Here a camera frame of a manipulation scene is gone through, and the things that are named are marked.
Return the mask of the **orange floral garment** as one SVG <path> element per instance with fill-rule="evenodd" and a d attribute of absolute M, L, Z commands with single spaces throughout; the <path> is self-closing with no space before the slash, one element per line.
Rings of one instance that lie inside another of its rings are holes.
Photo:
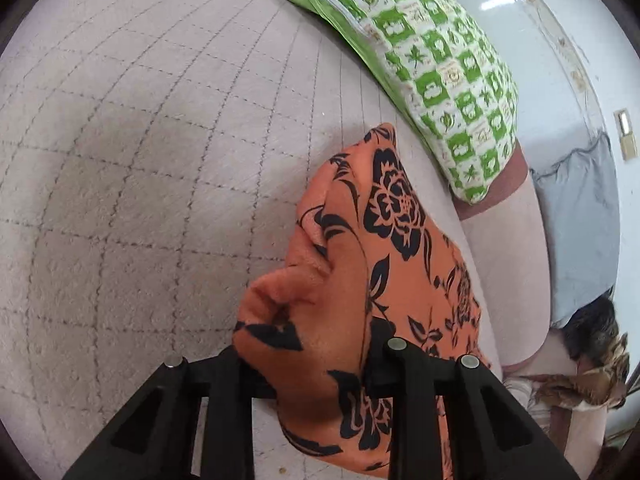
<path fill-rule="evenodd" d="M 364 390 L 367 359 L 395 336 L 434 358 L 478 356 L 481 317 L 460 249 L 382 124 L 311 179 L 285 263 L 250 284 L 232 344 L 274 389 L 294 448 L 383 478 L 394 408 Z"/>

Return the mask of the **striped cloth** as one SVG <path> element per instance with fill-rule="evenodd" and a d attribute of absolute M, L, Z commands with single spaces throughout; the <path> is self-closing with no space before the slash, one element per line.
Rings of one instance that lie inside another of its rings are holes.
<path fill-rule="evenodd" d="M 532 416 L 542 431 L 548 434 L 551 425 L 551 408 L 537 398 L 538 382 L 532 382 L 524 377 L 508 376 L 503 379 L 503 385 Z"/>

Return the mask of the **brown patterned cloth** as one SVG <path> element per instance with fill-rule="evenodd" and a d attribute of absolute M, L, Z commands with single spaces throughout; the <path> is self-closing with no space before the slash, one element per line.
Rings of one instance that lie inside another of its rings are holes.
<path fill-rule="evenodd" d="M 567 411 L 594 411 L 619 408 L 627 396 L 629 374 L 628 334 L 618 336 L 603 366 L 577 375 L 545 374 L 528 376 L 538 384 L 535 399 Z"/>

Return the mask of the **grey blue cloth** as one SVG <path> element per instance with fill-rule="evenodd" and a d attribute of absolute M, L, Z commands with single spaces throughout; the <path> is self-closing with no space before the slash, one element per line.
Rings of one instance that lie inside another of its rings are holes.
<path fill-rule="evenodd" d="M 533 171 L 551 273 L 551 325 L 614 287 L 620 262 L 620 199 L 605 132 L 552 166 Z"/>

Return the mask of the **pink quilted mattress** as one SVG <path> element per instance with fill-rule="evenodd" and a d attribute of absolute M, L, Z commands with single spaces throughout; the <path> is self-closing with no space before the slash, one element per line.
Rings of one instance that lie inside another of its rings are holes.
<path fill-rule="evenodd" d="M 65 478 L 168 356 L 232 344 L 311 179 L 382 124 L 488 330 L 442 167 L 324 18 L 290 0 L 38 1 L 1 58 L 1 419 L 39 478 Z"/>

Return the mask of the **green patterned pillow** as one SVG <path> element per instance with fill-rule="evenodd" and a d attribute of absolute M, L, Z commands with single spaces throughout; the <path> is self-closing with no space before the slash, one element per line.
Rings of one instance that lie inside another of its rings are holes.
<path fill-rule="evenodd" d="M 477 204 L 514 153 L 518 88 L 456 0 L 290 0 L 337 30 L 431 150 L 459 200 Z"/>

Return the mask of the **wall switch plate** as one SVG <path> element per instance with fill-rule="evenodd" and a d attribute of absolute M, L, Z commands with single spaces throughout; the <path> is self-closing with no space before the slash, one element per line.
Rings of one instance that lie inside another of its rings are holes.
<path fill-rule="evenodd" d="M 622 152 L 623 160 L 629 162 L 639 156 L 639 151 L 628 110 L 626 108 L 616 110 L 615 119 L 618 138 L 620 139 L 620 151 Z"/>

